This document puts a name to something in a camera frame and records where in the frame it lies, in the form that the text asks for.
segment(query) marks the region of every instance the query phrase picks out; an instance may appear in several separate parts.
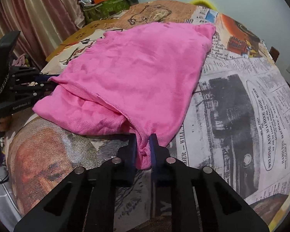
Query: pink satin curtain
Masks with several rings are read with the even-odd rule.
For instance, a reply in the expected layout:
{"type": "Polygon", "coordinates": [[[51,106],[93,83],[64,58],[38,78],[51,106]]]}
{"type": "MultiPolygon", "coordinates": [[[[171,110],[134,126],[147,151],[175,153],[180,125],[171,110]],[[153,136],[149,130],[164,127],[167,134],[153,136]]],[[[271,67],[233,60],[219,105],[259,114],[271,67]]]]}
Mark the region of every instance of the pink satin curtain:
{"type": "Polygon", "coordinates": [[[42,69],[45,58],[85,24],[77,0],[0,0],[0,38],[21,30],[16,56],[28,54],[42,69]]]}

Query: pink knit fabric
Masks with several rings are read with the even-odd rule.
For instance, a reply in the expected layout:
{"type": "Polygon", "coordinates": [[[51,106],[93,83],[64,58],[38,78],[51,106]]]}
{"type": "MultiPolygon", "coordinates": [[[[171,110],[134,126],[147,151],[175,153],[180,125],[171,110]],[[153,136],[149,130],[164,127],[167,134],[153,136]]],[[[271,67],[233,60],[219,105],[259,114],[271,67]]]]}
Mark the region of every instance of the pink knit fabric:
{"type": "Polygon", "coordinates": [[[79,135],[135,133],[137,167],[151,165],[148,137],[178,132],[215,33],[212,24],[151,23],[111,31],[69,62],[33,110],[79,135]]]}

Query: bedsheet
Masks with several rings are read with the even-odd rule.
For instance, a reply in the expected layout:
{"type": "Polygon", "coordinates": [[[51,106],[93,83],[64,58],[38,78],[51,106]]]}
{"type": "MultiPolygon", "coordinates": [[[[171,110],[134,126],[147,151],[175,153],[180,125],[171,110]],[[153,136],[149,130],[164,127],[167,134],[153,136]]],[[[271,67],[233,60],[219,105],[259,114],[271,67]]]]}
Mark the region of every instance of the bedsheet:
{"type": "MultiPolygon", "coordinates": [[[[261,39],[239,22],[207,8],[176,1],[143,3],[133,6],[113,26],[127,29],[157,18],[211,22],[217,27],[186,118],[168,145],[171,155],[192,167],[212,166],[274,230],[290,207],[287,83],[261,39]]],[[[96,30],[64,49],[43,72],[61,72],[103,32],[96,30]]],[[[30,109],[16,114],[7,133],[6,153],[20,214],[25,215],[73,168],[99,166],[125,144],[125,135],[78,136],[30,109]]],[[[157,191],[152,198],[152,191],[150,171],[138,171],[132,188],[118,189],[116,232],[154,217],[161,225],[170,224],[170,192],[157,191]]]]}

